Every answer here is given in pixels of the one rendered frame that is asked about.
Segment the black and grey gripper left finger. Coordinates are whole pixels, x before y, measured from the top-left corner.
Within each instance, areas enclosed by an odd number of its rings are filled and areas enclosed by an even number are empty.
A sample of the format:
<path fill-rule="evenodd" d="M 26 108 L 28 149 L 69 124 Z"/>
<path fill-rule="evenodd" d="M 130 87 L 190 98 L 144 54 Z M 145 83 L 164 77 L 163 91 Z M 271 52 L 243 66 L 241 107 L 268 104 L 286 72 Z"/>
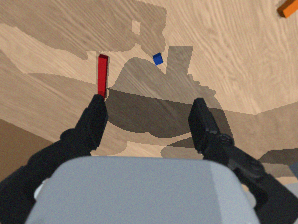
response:
<path fill-rule="evenodd" d="M 91 156 L 100 145 L 107 121 L 104 97 L 94 94 L 75 128 L 65 130 L 59 141 L 33 154 L 25 166 L 0 182 L 0 223 L 25 224 L 43 181 L 64 162 Z"/>

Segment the small blue block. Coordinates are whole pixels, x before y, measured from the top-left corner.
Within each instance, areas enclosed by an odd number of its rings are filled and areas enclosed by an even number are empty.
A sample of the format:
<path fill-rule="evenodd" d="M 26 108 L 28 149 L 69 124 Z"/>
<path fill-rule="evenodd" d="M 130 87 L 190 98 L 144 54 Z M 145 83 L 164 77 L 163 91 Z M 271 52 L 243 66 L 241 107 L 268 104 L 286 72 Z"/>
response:
<path fill-rule="evenodd" d="M 153 55 L 153 60 L 156 66 L 163 63 L 163 59 L 160 53 Z"/>

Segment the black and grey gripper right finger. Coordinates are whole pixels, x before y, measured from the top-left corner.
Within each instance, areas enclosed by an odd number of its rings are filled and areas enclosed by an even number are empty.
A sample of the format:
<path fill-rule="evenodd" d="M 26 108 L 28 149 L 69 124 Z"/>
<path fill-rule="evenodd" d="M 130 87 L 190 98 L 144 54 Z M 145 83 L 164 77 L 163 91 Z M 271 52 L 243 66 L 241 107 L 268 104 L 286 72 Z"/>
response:
<path fill-rule="evenodd" d="M 204 98 L 194 99 L 188 123 L 195 150 L 203 160 L 227 166 L 255 197 L 253 208 L 260 224 L 294 224 L 298 219 L 298 198 L 257 159 L 234 146 L 234 140 L 221 133 Z"/>

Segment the red rod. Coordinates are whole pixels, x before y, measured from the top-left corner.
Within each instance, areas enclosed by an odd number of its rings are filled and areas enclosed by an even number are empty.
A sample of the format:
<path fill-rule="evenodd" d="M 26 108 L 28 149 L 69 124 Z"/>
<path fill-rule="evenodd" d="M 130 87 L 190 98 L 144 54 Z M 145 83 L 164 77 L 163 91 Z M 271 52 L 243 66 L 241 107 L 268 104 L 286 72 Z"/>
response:
<path fill-rule="evenodd" d="M 106 97 L 108 56 L 100 54 L 98 57 L 98 94 Z"/>

